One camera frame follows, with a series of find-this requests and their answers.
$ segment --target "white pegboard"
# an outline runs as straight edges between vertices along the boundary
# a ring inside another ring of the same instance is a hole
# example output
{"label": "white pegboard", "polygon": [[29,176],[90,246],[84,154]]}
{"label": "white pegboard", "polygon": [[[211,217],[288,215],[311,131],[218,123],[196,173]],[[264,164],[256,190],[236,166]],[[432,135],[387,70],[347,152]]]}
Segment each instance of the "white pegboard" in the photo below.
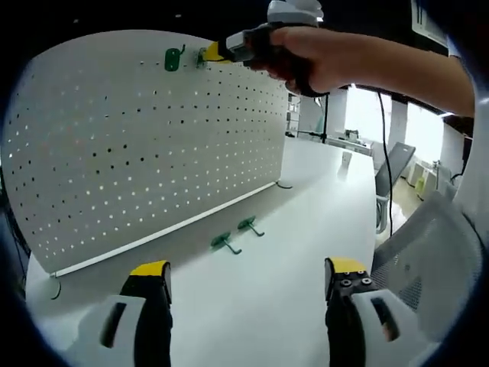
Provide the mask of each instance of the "white pegboard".
{"label": "white pegboard", "polygon": [[[183,44],[180,68],[167,72],[165,51]],[[287,91],[239,65],[196,69],[208,45],[170,32],[108,32],[28,65],[5,116],[2,163],[15,218],[46,271],[280,177]]]}

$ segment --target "person's arm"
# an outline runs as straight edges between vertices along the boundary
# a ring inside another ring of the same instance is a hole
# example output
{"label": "person's arm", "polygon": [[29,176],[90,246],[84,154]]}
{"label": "person's arm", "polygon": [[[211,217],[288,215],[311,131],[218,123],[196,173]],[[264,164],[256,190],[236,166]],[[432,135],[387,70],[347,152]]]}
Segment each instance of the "person's arm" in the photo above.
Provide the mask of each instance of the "person's arm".
{"label": "person's arm", "polygon": [[271,41],[313,62],[309,83],[316,92],[358,83],[406,94],[456,115],[474,115],[472,84],[457,57],[317,28],[282,28]]}

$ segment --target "office desk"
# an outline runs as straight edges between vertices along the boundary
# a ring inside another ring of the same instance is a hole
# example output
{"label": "office desk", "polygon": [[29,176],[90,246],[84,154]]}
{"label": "office desk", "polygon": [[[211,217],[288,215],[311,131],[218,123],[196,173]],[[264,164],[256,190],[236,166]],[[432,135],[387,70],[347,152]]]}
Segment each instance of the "office desk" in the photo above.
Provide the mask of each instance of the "office desk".
{"label": "office desk", "polygon": [[[370,269],[375,240],[372,159],[353,153],[348,171],[340,148],[287,139],[283,178],[292,190],[271,187],[190,226],[60,278],[49,279],[35,258],[27,302],[46,338],[65,349],[80,318],[117,293],[131,269],[172,263],[173,365],[324,366],[324,258],[348,256]],[[257,215],[266,232],[233,232],[242,248],[209,251],[211,239]]]}

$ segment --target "bright window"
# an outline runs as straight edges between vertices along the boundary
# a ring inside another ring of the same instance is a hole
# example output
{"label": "bright window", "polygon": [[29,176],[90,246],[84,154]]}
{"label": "bright window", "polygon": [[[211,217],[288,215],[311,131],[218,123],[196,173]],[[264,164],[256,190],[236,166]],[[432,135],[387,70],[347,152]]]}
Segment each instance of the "bright window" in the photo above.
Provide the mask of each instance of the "bright window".
{"label": "bright window", "polygon": [[435,113],[409,103],[407,105],[406,144],[416,147],[414,155],[432,163],[440,159],[443,120]]}
{"label": "bright window", "polygon": [[[389,140],[392,99],[382,94],[385,113],[385,138]],[[358,130],[360,139],[382,142],[382,112],[377,93],[366,89],[348,88],[345,129]]]}

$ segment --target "office chair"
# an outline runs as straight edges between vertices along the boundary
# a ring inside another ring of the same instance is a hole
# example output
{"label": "office chair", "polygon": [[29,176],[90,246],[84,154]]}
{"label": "office chair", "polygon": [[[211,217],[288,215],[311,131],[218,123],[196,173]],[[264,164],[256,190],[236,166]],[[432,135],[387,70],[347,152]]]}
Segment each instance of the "office chair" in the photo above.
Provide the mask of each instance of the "office chair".
{"label": "office chair", "polygon": [[464,308],[484,258],[471,224],[433,191],[375,251],[371,276],[418,314],[430,340],[441,342]]}
{"label": "office chair", "polygon": [[[397,179],[403,173],[404,168],[408,165],[413,157],[415,147],[397,142],[390,151],[389,163],[390,172],[392,173],[392,187]],[[375,176],[375,193],[377,195],[377,234],[382,233],[387,227],[388,201],[390,195],[389,171],[387,169],[387,160]]]}

